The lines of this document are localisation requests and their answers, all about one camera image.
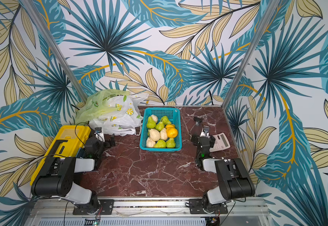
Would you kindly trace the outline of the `green avocado print plastic bag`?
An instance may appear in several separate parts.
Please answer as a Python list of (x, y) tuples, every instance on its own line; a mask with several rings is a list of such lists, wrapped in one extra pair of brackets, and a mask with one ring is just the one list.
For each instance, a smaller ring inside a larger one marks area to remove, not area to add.
[(110, 103), (110, 100), (114, 97), (126, 97), (129, 94), (129, 91), (105, 89), (89, 96), (84, 107), (77, 112), (75, 124), (88, 122), (101, 115), (117, 111), (119, 107), (116, 107), (115, 103)]

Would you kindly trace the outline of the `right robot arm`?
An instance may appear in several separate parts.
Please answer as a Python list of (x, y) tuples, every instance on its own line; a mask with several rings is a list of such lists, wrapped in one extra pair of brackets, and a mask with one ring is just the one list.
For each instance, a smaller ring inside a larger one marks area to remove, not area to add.
[(214, 213), (230, 201), (237, 201), (255, 195), (254, 184), (240, 158), (215, 159), (210, 154), (215, 139), (208, 135), (192, 135), (191, 142), (197, 147), (196, 166), (206, 172), (215, 173), (218, 186), (204, 193), (200, 204), (190, 204), (205, 213)]

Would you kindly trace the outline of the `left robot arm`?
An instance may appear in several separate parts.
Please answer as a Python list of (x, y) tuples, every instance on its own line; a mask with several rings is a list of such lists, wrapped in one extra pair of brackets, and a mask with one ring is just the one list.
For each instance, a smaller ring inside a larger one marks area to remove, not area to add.
[(106, 141), (101, 141), (100, 136), (91, 136), (77, 154), (64, 154), (72, 150), (66, 147), (68, 142), (65, 139), (54, 142), (33, 180), (32, 195), (70, 202), (74, 205), (73, 215), (111, 215), (114, 201), (98, 199), (96, 192), (76, 184), (74, 177), (97, 170), (104, 151), (116, 145), (115, 136)]

